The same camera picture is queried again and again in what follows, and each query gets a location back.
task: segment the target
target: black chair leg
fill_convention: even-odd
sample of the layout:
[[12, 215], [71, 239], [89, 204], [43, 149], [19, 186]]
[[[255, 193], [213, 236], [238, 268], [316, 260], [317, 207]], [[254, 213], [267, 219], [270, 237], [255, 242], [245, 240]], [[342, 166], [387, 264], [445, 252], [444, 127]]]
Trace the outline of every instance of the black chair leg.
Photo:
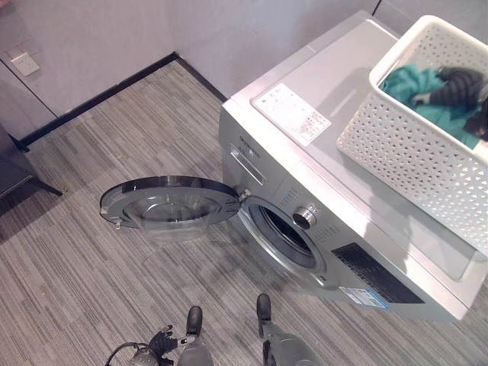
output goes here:
[[29, 182], [32, 183], [33, 185], [35, 185], [36, 187], [42, 188], [42, 189], [44, 189], [50, 193], [54, 193], [56, 196], [62, 196], [63, 195], [63, 193], [61, 191], [58, 191], [54, 187], [47, 185], [46, 183], [39, 180], [38, 178], [33, 177], [30, 179]]
[[26, 153], [30, 152], [30, 149], [27, 147], [27, 145], [17, 140], [10, 133], [8, 135], [10, 136], [11, 140], [14, 142], [15, 147], [17, 147], [19, 150], [24, 150]]

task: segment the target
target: teal clothing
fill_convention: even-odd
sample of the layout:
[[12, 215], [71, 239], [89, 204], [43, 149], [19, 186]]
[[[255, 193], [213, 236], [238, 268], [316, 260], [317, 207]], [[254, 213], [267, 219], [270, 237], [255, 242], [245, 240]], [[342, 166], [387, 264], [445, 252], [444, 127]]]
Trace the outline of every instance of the teal clothing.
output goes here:
[[436, 75], [434, 69], [420, 72], [415, 65], [405, 65], [391, 72], [380, 85], [380, 89], [473, 149], [480, 138], [465, 131], [463, 127], [480, 106], [466, 108], [412, 103], [415, 95], [433, 92], [443, 85], [444, 82]]

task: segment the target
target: electrical socket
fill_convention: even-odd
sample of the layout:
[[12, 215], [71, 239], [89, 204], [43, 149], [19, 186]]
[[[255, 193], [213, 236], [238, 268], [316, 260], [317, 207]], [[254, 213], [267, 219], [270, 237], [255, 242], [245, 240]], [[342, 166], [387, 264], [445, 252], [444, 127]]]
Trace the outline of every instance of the electrical socket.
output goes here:
[[36, 64], [34, 59], [28, 53], [22, 53], [20, 56], [11, 59], [10, 62], [23, 76], [29, 76], [33, 72], [40, 70], [39, 65]]

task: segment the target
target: baseboard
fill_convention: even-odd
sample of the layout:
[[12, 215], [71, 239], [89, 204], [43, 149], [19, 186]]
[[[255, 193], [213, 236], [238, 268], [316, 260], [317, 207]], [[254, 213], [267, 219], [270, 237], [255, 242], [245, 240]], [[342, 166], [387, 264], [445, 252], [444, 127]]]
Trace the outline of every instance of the baseboard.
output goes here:
[[182, 59], [180, 56], [178, 56], [178, 59], [176, 60], [177, 63], [179, 63], [181, 66], [185, 68], [186, 71], [188, 71], [191, 76], [196, 78], [205, 88], [208, 89], [210, 93], [215, 95], [216, 98], [218, 98], [221, 102], [225, 102], [227, 100], [227, 97], [222, 94], [217, 88], [215, 88], [208, 80], [206, 80], [192, 65], [187, 63], [184, 59]]
[[130, 76], [129, 78], [123, 80], [122, 82], [119, 82], [117, 85], [107, 89], [106, 91], [103, 91], [102, 93], [93, 97], [92, 99], [83, 103], [82, 105], [73, 108], [68, 113], [59, 116], [57, 119], [53, 120], [52, 122], [49, 122], [46, 126], [41, 127], [39, 130], [36, 130], [33, 133], [27, 135], [21, 140], [21, 143], [23, 143], [24, 145], [29, 145], [33, 143], [34, 141], [54, 131], [57, 127], [62, 126], [66, 122], [71, 121], [73, 118], [76, 118], [80, 114], [85, 113], [88, 109], [93, 108], [95, 105], [103, 102], [105, 99], [108, 99], [109, 97], [131, 86], [133, 83], [138, 82], [139, 80], [145, 78], [149, 74], [152, 74], [157, 69], [160, 69], [163, 66], [166, 66], [170, 62], [175, 61], [177, 59], [179, 59], [179, 55], [176, 52], [173, 52], [167, 55], [166, 57], [163, 57], [159, 61], [156, 61], [155, 63], [139, 71], [138, 73]]

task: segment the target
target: striped gray carpet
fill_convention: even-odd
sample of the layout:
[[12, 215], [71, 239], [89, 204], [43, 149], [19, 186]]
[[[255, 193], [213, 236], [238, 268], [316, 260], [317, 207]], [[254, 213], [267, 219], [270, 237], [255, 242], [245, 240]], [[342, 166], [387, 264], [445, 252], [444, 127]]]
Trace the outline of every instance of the striped gray carpet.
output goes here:
[[41, 178], [65, 195], [38, 191], [0, 217], [0, 365], [101, 365], [119, 343], [147, 341], [163, 324], [182, 336], [192, 304], [204, 309], [216, 365], [259, 365], [262, 291], [276, 323], [324, 364], [488, 364], [486, 283], [462, 321], [411, 321], [280, 291], [228, 223], [190, 242], [150, 242], [100, 218], [101, 194], [127, 179], [219, 179], [219, 109], [172, 63], [31, 146]]

